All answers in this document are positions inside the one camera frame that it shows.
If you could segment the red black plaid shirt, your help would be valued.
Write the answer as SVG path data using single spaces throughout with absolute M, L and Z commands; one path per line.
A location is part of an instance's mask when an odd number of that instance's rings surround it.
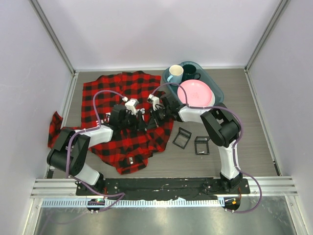
M 114 105 L 122 102 L 121 95 L 135 98 L 137 109 L 145 122 L 150 119 L 149 94 L 160 85 L 161 77 L 143 71 L 102 75 L 95 81 L 84 83 L 79 129 L 97 125 L 96 114 L 102 122 L 110 117 Z M 121 131 L 108 143 L 101 143 L 89 150 L 104 163 L 115 167 L 119 174 L 130 174 L 144 169 L 154 153 L 163 152 L 170 138 L 174 121 L 169 119 L 160 127 L 148 131 Z

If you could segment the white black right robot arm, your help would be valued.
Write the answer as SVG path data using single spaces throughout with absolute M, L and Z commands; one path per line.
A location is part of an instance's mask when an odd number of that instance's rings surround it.
M 221 188 L 233 193 L 243 179 L 238 165 L 237 144 L 241 138 L 241 125 L 223 103 L 217 106 L 193 107 L 162 96 L 149 95 L 152 104 L 148 129 L 159 127 L 168 119 L 178 122 L 194 122 L 204 125 L 210 139 L 218 147 L 221 159 Z

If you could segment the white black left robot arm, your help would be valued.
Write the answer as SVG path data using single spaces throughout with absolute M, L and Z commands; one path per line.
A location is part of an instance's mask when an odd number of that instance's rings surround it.
M 85 163 L 89 148 L 111 142 L 122 130 L 141 127 L 145 128 L 145 123 L 140 110 L 116 105 L 108 123 L 83 130 L 61 130 L 47 156 L 47 163 L 76 178 L 93 195 L 100 195 L 104 191 L 105 180 L 103 174 Z

